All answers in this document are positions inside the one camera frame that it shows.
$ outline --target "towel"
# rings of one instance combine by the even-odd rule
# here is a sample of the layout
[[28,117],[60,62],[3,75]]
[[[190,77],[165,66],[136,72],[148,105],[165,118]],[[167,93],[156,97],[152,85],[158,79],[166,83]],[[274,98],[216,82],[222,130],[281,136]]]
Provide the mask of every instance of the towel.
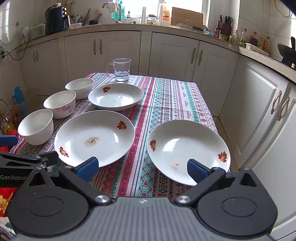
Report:
[[109,9],[109,12],[117,12],[118,2],[108,2],[106,8]]

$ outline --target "cutting board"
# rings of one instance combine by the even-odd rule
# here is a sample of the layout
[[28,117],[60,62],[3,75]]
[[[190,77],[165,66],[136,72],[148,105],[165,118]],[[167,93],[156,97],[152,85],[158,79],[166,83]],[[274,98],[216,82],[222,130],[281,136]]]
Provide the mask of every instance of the cutting board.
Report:
[[186,20],[191,20],[193,27],[203,29],[203,14],[186,10],[183,8],[173,7],[171,25],[176,26],[178,23],[185,23]]

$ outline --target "white bowl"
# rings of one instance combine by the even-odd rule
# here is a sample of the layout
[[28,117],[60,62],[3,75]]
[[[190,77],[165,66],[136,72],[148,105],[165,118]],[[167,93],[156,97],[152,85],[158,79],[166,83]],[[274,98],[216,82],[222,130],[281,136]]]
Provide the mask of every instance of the white bowl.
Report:
[[37,110],[26,116],[18,127],[18,133],[34,146],[44,144],[54,132],[51,110]]
[[121,111],[133,107],[144,96],[135,85],[113,83],[99,86],[89,93],[89,101],[103,110]]
[[89,92],[92,90],[94,81],[89,78],[73,80],[66,84],[65,88],[67,90],[75,91],[76,99],[81,100],[88,97]]
[[76,93],[74,91],[61,91],[48,97],[43,106],[52,110],[54,118],[62,119],[71,115],[75,109]]
[[69,29],[79,28],[81,26],[82,26],[82,23],[72,23],[71,26],[69,26]]
[[134,139],[135,129],[128,118],[117,112],[96,110],[63,124],[56,134],[54,149],[67,165],[76,167],[94,156],[103,167],[123,157]]
[[147,141],[154,165],[170,179],[190,186],[196,182],[187,172],[193,158],[208,168],[230,167],[230,154],[223,139],[203,124],[191,120],[170,120],[155,127]]

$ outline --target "table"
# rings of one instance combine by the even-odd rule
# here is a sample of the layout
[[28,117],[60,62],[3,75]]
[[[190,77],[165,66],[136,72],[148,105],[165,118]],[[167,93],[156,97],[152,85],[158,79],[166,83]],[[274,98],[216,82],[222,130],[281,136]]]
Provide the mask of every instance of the table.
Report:
[[[115,81],[105,73],[93,73],[87,77],[94,80],[93,88]],[[172,181],[153,165],[147,151],[148,135],[158,124],[174,119],[193,120],[217,132],[213,118],[195,83],[139,75],[131,75],[128,83],[144,91],[144,97],[139,104],[121,111],[135,127],[134,143],[120,160],[100,168],[90,184],[111,197],[174,198],[190,187]],[[58,129],[67,120],[91,110],[98,108],[88,99],[76,100],[72,115],[65,119],[54,119],[54,133],[47,143],[32,146],[22,138],[11,152],[28,155],[54,150],[54,138]],[[58,171],[64,165],[59,161],[55,166],[49,167],[49,171]]]

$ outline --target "blue gripper pad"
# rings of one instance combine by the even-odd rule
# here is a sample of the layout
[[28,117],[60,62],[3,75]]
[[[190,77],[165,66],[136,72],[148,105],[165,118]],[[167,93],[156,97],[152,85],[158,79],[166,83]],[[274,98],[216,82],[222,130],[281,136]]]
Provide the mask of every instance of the blue gripper pad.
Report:
[[208,177],[211,174],[212,170],[210,168],[207,168],[200,162],[194,159],[190,159],[187,162],[187,172],[196,183],[199,183],[206,177]]
[[89,182],[99,170],[99,161],[96,157],[91,157],[74,169],[76,170],[77,176]]
[[17,143],[17,136],[0,136],[0,147],[15,146]]

